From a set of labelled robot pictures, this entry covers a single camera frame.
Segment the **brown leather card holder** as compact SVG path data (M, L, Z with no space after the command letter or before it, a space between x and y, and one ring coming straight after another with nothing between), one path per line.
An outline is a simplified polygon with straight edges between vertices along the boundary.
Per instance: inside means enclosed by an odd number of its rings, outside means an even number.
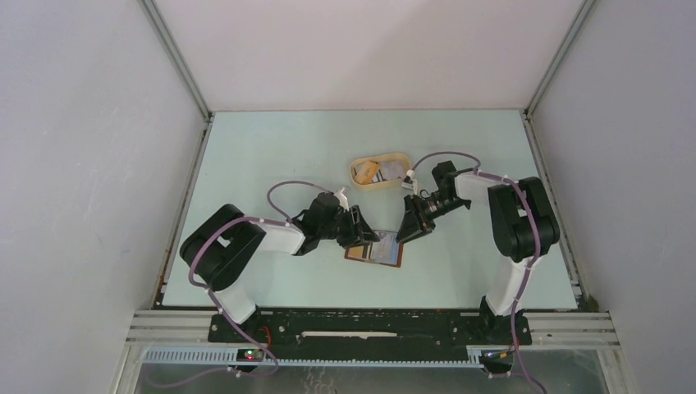
M403 255L403 245L396 240L394 231L376 231L380 240L369 245L356 246L346 250L344 258L362 263L372 263L399 268Z

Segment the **silver VIP credit card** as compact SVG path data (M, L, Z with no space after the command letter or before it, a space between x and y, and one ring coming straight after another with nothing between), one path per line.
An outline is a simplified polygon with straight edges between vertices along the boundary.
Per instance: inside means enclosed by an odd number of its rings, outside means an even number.
M400 244L396 241L393 231L376 231L380 236L379 242L372 243L370 260L384 265L396 266L399 263Z

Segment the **gold credit card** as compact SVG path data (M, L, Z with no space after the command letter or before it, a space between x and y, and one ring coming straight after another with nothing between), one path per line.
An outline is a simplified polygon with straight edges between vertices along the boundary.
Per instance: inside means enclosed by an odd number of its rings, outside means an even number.
M373 161L364 161L355 166L354 181L359 185L368 185L378 174L380 165Z

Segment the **beige oval tray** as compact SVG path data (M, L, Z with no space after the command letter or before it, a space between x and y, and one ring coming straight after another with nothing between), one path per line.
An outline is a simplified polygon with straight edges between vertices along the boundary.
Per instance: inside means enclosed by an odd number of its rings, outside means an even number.
M370 157L365 157L365 158L357 158L355 159L349 166L349 173L350 173L350 178L352 181L353 186L357 190L362 190L362 191L373 191L373 190L380 190L380 189L386 189L386 188L393 188L393 187L400 187L402 179L397 179L394 181L383 181L382 178L380 177L380 174L378 174L374 177L373 182L368 184L368 185L359 185L354 181L354 175L355 175L355 166L361 162L364 161L373 161L376 163L379 163L381 161L390 161L390 160L400 160L403 163L404 168L408 170L411 169L411 162L409 157L405 153L385 153L381 155L376 155L376 156L370 156Z

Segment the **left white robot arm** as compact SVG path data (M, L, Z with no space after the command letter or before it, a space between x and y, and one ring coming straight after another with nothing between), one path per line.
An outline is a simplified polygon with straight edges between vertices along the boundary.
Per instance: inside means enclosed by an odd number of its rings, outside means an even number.
M258 306L240 278L258 252L303 256L324 240L341 248L371 245L380 240L357 205L342 192L321 192L308 208L285 222L245 215L225 204L182 243L180 257L189 267L189 281L201 287L228 318L227 330L238 341L258 335Z

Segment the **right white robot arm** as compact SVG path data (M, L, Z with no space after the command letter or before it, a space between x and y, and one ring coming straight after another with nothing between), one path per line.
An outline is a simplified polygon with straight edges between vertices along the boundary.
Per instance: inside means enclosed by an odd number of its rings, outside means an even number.
M437 186L433 193L414 190L404 198L396 240L404 244L432 233L437 218L458 208L488 208L501 262L483 297L489 313L478 319L477 330L486 342L498 343L511 330L507 316L516 313L532 271L560 239L546 189L535 176L515 181L474 167L459 170L451 161L438 163L431 174Z

